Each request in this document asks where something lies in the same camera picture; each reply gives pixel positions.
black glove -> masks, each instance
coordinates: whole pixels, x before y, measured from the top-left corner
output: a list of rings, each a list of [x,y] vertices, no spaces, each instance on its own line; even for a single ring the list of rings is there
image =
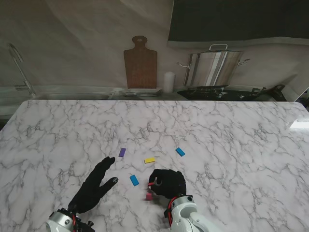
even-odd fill
[[[185,195],[187,193],[183,174],[179,171],[155,169],[149,177],[149,183],[154,182],[155,178],[158,185],[151,185],[150,189],[157,195],[171,199],[180,194]]]
[[[77,194],[69,203],[69,211],[81,214],[98,204],[100,199],[118,182],[118,178],[113,177],[100,187],[105,172],[114,162],[115,157],[106,157],[95,166],[94,170],[89,174]]]

robotic hand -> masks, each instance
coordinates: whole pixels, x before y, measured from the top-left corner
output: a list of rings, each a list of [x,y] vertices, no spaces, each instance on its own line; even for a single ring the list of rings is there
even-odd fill
[[[95,207],[100,199],[118,182],[117,177],[108,180],[100,187],[105,172],[115,162],[115,158],[106,157],[98,163],[69,203],[68,209],[53,212],[46,222],[49,232],[94,232],[93,222],[81,222],[76,213],[84,213]]]
[[[185,179],[181,172],[155,169],[149,177],[150,189],[170,199],[164,212],[172,232],[222,232],[197,212],[192,196],[186,195]]]

kitchen counter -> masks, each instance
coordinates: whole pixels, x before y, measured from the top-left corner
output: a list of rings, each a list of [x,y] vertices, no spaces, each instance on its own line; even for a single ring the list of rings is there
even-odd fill
[[[40,231],[105,156],[116,162],[103,181],[119,182],[80,215],[97,232],[169,231],[167,201],[143,200],[155,168],[180,170],[199,212],[224,232],[309,230],[301,104],[32,100],[0,132],[0,232]]]

pink block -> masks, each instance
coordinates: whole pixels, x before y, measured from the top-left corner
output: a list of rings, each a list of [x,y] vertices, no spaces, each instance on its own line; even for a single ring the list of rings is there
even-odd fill
[[[153,200],[153,196],[152,196],[151,193],[147,193],[146,194],[146,200],[148,200],[148,201],[152,201]]]

wooden cutting board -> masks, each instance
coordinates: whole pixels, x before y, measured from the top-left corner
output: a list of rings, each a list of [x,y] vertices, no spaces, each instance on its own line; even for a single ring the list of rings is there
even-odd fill
[[[132,39],[135,47],[124,51],[128,88],[156,88],[157,52],[145,47],[147,38]]]

